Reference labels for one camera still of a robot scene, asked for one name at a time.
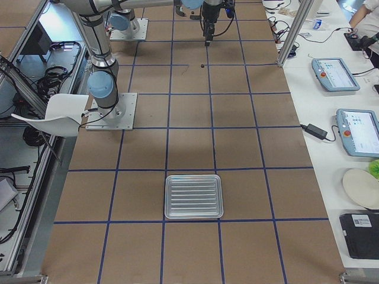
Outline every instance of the barcode label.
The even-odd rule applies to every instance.
[[[356,227],[367,227],[371,228],[371,222],[368,218],[368,215],[354,215],[352,214],[351,217],[353,218],[354,226]]]

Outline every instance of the metal tray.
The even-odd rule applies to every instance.
[[[175,175],[166,178],[165,215],[167,218],[220,218],[223,214],[219,176]]]

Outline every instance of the blue cap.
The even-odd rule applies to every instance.
[[[113,90],[113,84],[112,76],[104,71],[92,73],[87,80],[89,92],[98,99],[109,96]]]
[[[199,9],[200,6],[202,6],[203,2],[204,0],[182,0],[184,7],[191,10]]]
[[[122,15],[112,14],[109,17],[109,23],[119,31],[125,31],[129,27],[129,20]]]

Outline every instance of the white shirt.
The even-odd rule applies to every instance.
[[[379,33],[379,0],[365,0],[363,4],[371,13],[367,14],[366,17],[356,25],[355,28],[358,30],[356,34],[359,37],[372,37]],[[379,54],[379,42],[371,45],[370,49]]]

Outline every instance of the white mounting plate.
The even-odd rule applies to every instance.
[[[147,34],[147,24],[149,23],[148,19],[137,19],[140,24],[140,30],[134,34],[132,38],[128,38],[119,30],[114,30],[111,33],[111,41],[145,41]]]
[[[88,131],[107,131],[107,130],[132,130],[134,123],[134,115],[136,113],[137,93],[119,93],[119,104],[124,104],[125,114],[114,120],[99,120],[86,125]],[[91,108],[97,108],[95,100],[92,101]],[[90,112],[88,121],[95,121],[100,118],[98,112]]]

